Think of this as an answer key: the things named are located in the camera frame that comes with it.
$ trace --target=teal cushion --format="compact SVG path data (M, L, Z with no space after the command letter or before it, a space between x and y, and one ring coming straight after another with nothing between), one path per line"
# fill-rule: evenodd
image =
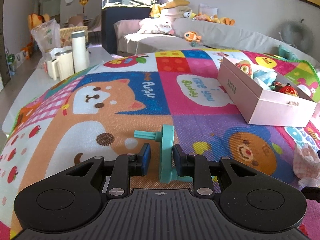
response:
M283 45L279 45L279 56L284 57L287 60L299 60L297 55L292 53L289 49L287 49Z

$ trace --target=open cardboard box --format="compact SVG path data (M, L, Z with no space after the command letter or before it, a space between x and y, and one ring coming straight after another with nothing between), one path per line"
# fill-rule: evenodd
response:
M218 81L248 124L306 127L315 111L315 101L278 72L276 81L290 83L299 97L262 89L236 67L238 62L240 60L224 57Z

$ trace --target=chair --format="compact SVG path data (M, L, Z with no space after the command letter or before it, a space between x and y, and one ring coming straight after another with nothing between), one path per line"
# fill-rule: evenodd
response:
M73 16L69 18L68 27L81 27L81 26L84 26L82 16Z
M92 27L88 29L88 33L94 33L94 37L98 42L99 40L99 35L97 35L98 32L101 32L101 15L97 15L93 21Z

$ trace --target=metal screw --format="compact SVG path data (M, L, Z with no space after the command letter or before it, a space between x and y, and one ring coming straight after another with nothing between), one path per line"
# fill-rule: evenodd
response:
M115 187L109 190L109 194L113 196L121 196L123 193L124 193L124 190L119 187Z
M213 193L212 189L207 187L201 187L197 190L197 192L202 196L210 196Z

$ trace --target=blanket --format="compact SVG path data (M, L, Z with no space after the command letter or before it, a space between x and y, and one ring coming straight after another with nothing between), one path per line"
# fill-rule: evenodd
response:
M185 153L213 161L230 156L298 187L294 147L309 143L318 151L318 128L312 122L306 128L248 125L217 81L224 56L273 68L320 101L319 80L308 62L247 51L163 51L86 69L20 110L0 155L0 239L21 231L13 203L22 189L93 156L115 160L137 153L146 141L134 138L134 130L160 131L163 124L174 125L175 143ZM131 178L131 188L190 188L179 180L159 182L159 143L149 142L148 175ZM308 201L300 226L313 240L320 235L319 212L320 204Z

